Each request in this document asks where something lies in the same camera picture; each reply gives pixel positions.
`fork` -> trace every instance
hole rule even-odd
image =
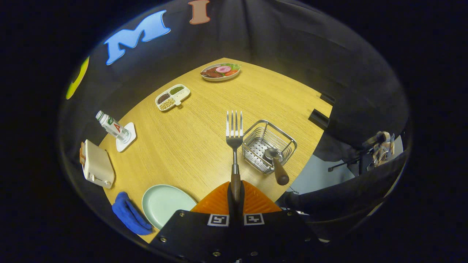
[[[233,149],[233,165],[231,171],[231,192],[234,203],[239,204],[241,199],[241,175],[239,174],[239,165],[237,164],[237,148],[242,145],[244,132],[242,130],[242,111],[240,129],[237,130],[237,111],[235,111],[235,130],[234,130],[234,111],[231,111],[231,132],[229,132],[229,111],[226,113],[226,143]]]

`stainless steel basket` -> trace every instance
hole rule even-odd
[[[273,164],[264,156],[266,149],[275,148],[282,165],[286,164],[297,149],[297,143],[291,136],[266,120],[259,120],[252,125],[245,131],[244,138],[242,142],[244,159],[264,174],[271,174],[274,171]]]

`blue towel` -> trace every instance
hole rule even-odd
[[[116,197],[116,202],[112,205],[112,210],[117,217],[135,234],[147,235],[153,232],[148,224],[130,203],[128,194],[120,192]]]

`plastic bottle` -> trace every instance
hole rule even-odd
[[[118,123],[114,118],[102,112],[102,110],[96,114],[96,119],[108,133],[121,140],[123,143],[130,140],[130,132],[120,125],[120,123]]]

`floor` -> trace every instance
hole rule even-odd
[[[402,139],[401,137],[398,137],[395,139],[395,154],[392,158],[398,156],[402,152]],[[342,163],[342,161],[322,161],[318,157],[312,155],[304,169],[291,184],[291,187],[286,191],[296,191],[299,194],[309,193],[343,183],[354,178],[353,173],[346,167],[346,165],[337,167],[333,169],[333,171],[328,172],[328,167],[340,163]]]

